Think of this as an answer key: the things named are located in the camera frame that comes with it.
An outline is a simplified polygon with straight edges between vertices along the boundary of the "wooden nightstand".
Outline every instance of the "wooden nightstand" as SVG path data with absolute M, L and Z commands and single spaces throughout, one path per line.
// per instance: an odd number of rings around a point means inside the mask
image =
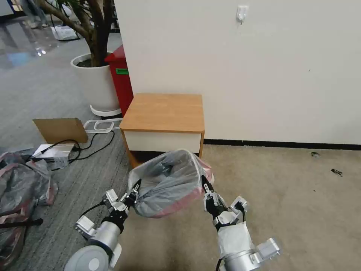
M 137 93 L 120 129 L 132 167 L 176 149 L 202 157 L 202 96 Z

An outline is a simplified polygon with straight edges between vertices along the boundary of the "wooden tabletop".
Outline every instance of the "wooden tabletop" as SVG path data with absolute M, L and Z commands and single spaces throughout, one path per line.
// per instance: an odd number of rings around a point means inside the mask
M 120 128 L 123 131 L 202 133 L 202 95 L 137 93 Z

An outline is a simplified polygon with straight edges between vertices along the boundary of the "white drawer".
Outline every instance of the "white drawer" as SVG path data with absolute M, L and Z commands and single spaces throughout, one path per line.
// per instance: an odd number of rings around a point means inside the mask
M 198 153 L 202 134 L 124 131 L 130 151 L 172 151 L 187 149 Z

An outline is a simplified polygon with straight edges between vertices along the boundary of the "red trash bin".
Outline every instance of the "red trash bin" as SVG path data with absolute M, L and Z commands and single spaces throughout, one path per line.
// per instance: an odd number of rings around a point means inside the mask
M 130 83 L 127 61 L 125 59 L 124 47 L 120 46 L 104 59 L 110 66 L 115 91 L 117 92 L 119 106 L 123 117 L 133 100 L 133 90 Z

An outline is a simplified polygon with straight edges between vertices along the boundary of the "white wall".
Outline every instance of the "white wall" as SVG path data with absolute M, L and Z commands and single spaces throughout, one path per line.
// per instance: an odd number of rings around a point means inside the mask
M 133 91 L 203 94 L 205 138 L 361 144 L 361 1 L 115 5 Z

